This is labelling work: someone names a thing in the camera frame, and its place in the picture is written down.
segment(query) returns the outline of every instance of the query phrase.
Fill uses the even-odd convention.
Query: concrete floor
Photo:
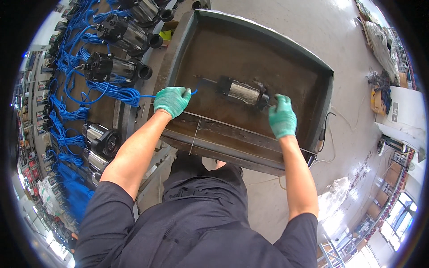
[[[192,0],[178,4],[175,19],[189,10]],[[366,75],[370,68],[382,70],[372,52],[365,45],[365,37],[356,21],[358,9],[353,0],[212,0],[212,9],[239,15],[284,34],[306,47],[334,70],[332,94],[333,112],[329,118],[331,133],[319,154],[320,160],[311,172],[317,192],[324,192],[334,180],[348,177],[351,181],[347,198],[336,213],[325,222],[319,222],[332,240],[346,228],[353,229],[365,214],[378,186],[378,176],[387,168],[391,150],[379,157],[376,143],[381,133],[374,124],[370,109],[370,89]],[[204,159],[208,169],[214,160]],[[160,181],[168,176],[161,175]],[[253,230],[274,243],[287,224],[287,195],[275,176],[244,170],[248,186],[249,222]],[[154,184],[139,204],[146,209],[160,201],[162,185]]]

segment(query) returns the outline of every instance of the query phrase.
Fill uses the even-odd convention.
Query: black pants
[[[169,185],[196,176],[215,177],[227,181],[232,185],[239,187],[247,196],[246,185],[243,181],[243,170],[241,167],[226,163],[223,167],[208,171],[202,164],[202,157],[198,155],[188,155],[188,152],[177,151],[177,158],[171,165],[171,172],[168,179],[163,183],[164,188]]]

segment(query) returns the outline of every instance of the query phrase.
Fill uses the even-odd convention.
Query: gloved hand
[[[154,100],[154,109],[166,110],[173,118],[185,110],[191,98],[190,88],[166,87],[157,93]]]
[[[284,95],[275,94],[277,106],[269,109],[268,121],[276,139],[288,135],[295,135],[296,124],[298,123],[295,113],[292,111],[290,98]]]

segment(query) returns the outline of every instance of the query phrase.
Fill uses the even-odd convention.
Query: metal tray
[[[199,75],[211,80],[226,75],[252,87],[262,83],[269,105],[276,104],[275,93],[289,96],[303,156],[310,163],[317,154],[330,106],[333,70],[310,51],[250,20],[198,9],[180,20],[154,89],[156,94],[168,86],[195,90],[199,85],[185,112],[167,125],[162,140],[181,150],[190,150],[193,143],[194,154],[282,175],[283,158],[269,127],[268,107],[259,110],[231,102],[212,84],[199,83],[195,77]]]

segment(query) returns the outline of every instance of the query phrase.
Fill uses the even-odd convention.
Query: person
[[[291,100],[275,95],[269,124],[283,151],[289,222],[274,244],[253,231],[242,169],[178,152],[162,202],[135,222],[133,205],[156,143],[191,98],[190,89],[157,93],[154,114],[106,167],[80,225],[76,267],[316,267],[317,192],[295,137]]]
[[[75,232],[72,232],[72,235],[70,236],[70,238],[68,240],[68,244],[69,244],[70,252],[73,255],[75,254],[77,240],[78,240],[78,235]]]

